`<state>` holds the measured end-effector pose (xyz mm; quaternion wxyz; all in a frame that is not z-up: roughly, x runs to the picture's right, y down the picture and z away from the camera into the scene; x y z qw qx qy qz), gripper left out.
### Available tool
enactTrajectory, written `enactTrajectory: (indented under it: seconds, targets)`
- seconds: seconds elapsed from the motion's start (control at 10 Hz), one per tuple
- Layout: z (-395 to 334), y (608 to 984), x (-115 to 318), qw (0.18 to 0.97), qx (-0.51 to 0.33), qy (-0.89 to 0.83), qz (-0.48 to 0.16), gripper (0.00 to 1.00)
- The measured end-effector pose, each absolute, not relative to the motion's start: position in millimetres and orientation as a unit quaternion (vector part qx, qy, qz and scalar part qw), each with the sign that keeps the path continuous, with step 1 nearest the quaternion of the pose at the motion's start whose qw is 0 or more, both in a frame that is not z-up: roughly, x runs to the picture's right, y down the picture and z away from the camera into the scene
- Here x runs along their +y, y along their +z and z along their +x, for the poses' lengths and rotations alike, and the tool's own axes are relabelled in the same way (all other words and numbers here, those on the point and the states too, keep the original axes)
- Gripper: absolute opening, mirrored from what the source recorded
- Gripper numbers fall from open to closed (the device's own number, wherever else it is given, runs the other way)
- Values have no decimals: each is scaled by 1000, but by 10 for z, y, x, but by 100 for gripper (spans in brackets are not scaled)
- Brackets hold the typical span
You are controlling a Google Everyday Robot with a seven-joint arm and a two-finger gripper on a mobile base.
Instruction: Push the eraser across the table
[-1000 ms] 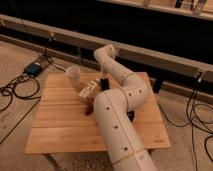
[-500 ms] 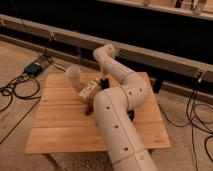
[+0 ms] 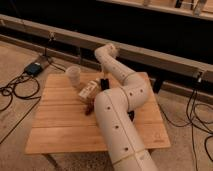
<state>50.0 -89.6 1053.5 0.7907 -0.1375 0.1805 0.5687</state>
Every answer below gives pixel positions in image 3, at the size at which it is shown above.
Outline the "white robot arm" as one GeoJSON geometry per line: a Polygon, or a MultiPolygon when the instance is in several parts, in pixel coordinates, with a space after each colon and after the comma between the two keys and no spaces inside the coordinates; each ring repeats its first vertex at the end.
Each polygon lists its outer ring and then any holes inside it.
{"type": "Polygon", "coordinates": [[[146,80],[116,60],[117,48],[109,43],[94,52],[103,68],[120,86],[98,93],[94,101],[96,119],[115,171],[158,171],[128,113],[149,97],[146,80]]]}

